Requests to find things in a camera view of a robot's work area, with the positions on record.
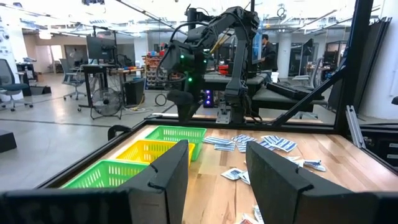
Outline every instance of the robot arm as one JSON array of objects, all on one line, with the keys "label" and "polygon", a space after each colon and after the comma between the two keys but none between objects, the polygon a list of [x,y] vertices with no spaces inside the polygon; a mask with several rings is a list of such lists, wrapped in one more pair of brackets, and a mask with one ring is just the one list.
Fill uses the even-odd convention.
[{"label": "robot arm", "polygon": [[244,100],[247,100],[245,98],[246,59],[250,41],[256,34],[258,24],[259,18],[256,12],[249,12],[241,7],[231,7],[213,18],[207,26],[189,30],[184,43],[172,40],[174,34],[172,35],[169,47],[160,63],[167,72],[184,75],[184,91],[172,90],[167,95],[167,99],[177,105],[180,122],[189,121],[202,104],[204,97],[202,89],[205,88],[204,74],[210,57],[203,50],[211,49],[216,44],[218,36],[227,28],[235,29],[238,46],[232,80],[225,91],[226,101],[233,109],[231,121],[244,122],[246,112]]}]

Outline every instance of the person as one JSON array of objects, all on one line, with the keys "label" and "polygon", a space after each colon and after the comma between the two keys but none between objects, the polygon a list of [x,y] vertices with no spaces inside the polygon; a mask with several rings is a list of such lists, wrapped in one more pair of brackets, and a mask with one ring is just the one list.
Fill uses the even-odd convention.
[{"label": "person", "polygon": [[73,49],[73,52],[70,53],[69,56],[73,58],[73,64],[75,67],[79,67],[80,64],[83,62],[83,55],[76,48]]},{"label": "person", "polygon": [[261,70],[278,71],[275,46],[268,41],[268,35],[262,35]]}]

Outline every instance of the plastic basket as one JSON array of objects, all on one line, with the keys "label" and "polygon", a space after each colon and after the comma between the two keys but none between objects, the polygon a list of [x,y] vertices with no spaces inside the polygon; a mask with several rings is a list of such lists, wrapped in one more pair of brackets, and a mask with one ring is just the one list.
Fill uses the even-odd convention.
[{"label": "plastic basket", "polygon": [[[149,164],[154,162],[163,153],[173,147],[176,142],[172,141],[158,141],[158,140],[138,140],[132,144],[124,152],[120,153],[116,159],[128,160],[131,162],[140,162]],[[191,163],[193,149],[195,148],[194,143],[189,144],[189,163]]]},{"label": "plastic basket", "polygon": [[175,142],[188,139],[190,143],[195,143],[195,148],[192,154],[192,161],[196,161],[201,151],[201,144],[203,139],[205,138],[206,130],[206,128],[158,126],[145,138]]},{"label": "plastic basket", "polygon": [[145,169],[147,164],[102,160],[73,178],[62,188],[85,189],[100,187],[118,187]]}]

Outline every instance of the green plastic basket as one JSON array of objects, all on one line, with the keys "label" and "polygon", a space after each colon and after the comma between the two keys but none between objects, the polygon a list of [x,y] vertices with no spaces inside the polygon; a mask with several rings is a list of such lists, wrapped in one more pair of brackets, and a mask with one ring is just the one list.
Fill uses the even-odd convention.
[{"label": "green plastic basket", "polygon": [[206,128],[186,128],[174,126],[158,126],[155,128],[146,139],[174,141],[188,139],[190,143],[195,143],[193,149],[192,161],[196,161],[201,151],[201,144],[205,138]]},{"label": "green plastic basket", "polygon": [[102,160],[87,168],[62,188],[86,189],[100,187],[118,187],[145,169],[147,164]]}]

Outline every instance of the gray floor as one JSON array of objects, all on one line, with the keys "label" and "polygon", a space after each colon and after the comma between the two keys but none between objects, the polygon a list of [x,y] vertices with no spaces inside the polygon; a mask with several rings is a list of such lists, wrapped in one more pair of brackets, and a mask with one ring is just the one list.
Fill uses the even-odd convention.
[{"label": "gray floor", "polygon": [[[86,103],[81,97],[63,100],[63,95],[73,91],[73,87],[62,85],[61,75],[44,75],[45,82],[52,94],[27,97],[32,100],[34,108],[18,106],[15,112],[0,110],[0,128],[12,131],[18,148],[0,154],[0,190],[30,189],[47,180],[57,172],[81,159],[89,152],[102,146],[107,141],[106,132],[114,124],[133,126],[153,112],[168,108],[155,106],[154,98],[158,91],[147,91],[146,101],[142,105],[145,111],[125,111],[121,120],[117,118],[100,118],[92,120],[90,110],[78,112],[78,104]],[[175,113],[173,107],[168,113]],[[198,110],[198,114],[216,114],[216,109]],[[285,111],[260,110],[263,117],[276,118]],[[324,123],[333,123],[335,114],[321,106],[314,107],[314,113]],[[383,122],[368,119],[371,122]]]}]

